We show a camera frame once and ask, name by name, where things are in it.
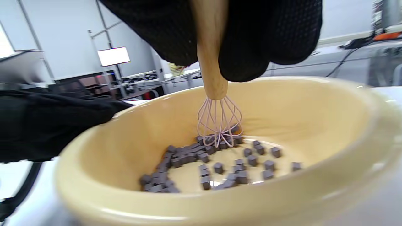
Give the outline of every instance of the pink whisk wire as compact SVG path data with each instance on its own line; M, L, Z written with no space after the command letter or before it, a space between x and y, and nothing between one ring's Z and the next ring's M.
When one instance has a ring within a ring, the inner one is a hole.
M221 111L222 111L220 123L217 121L218 102L221 105ZM228 117L226 116L224 104L226 104L227 108L232 114L231 117L229 117L230 120L228 120ZM206 115L206 122L203 122L206 111L208 111ZM198 111L197 117L198 117L197 132L199 136L203 137L203 142L205 146L215 145L215 147L218 147L220 141L223 140L229 147L233 147L234 138L240 137L243 134L243 129L241 128L241 120L243 118L243 115L240 112L239 108L236 106L236 104L229 97L224 97L222 100L212 100L206 98L200 110ZM209 126L210 120L212 121L213 126ZM240 133L233 134L232 130L234 128L240 128ZM212 131L213 134L207 135L206 134L207 130ZM210 143L207 143L206 140L209 137L213 137L214 140Z

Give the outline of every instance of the black glove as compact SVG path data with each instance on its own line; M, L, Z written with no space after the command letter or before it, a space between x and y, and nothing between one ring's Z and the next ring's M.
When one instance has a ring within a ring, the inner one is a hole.
M85 130L108 122L131 104L0 90L0 162L48 161Z
M162 59L189 66L198 61L189 0L101 0L147 41ZM230 0L219 67L228 81L261 76L269 62L297 64L316 48L322 0Z

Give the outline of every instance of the window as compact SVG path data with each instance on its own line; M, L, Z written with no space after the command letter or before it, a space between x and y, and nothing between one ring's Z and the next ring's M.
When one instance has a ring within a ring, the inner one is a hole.
M0 23L0 58L8 57L13 53L14 49L12 48L12 45L8 40L2 24Z

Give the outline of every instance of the white screen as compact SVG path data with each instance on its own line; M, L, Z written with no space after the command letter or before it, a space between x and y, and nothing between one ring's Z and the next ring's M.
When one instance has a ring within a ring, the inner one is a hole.
M8 57L11 54L14 54L14 50L0 23L0 58Z
M102 66L121 64L130 61L126 47L98 51Z

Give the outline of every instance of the desk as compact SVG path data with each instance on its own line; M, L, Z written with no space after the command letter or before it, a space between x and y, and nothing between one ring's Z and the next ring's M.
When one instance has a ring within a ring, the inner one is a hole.
M402 87L373 88L395 99L402 106ZM60 202L54 187L53 173L58 158L43 164L38 179L22 205L9 217L5 226L79 226ZM29 162L0 165L0 198L16 192ZM369 198L356 207L328 220L323 226L397 226L402 225L402 164L397 172Z

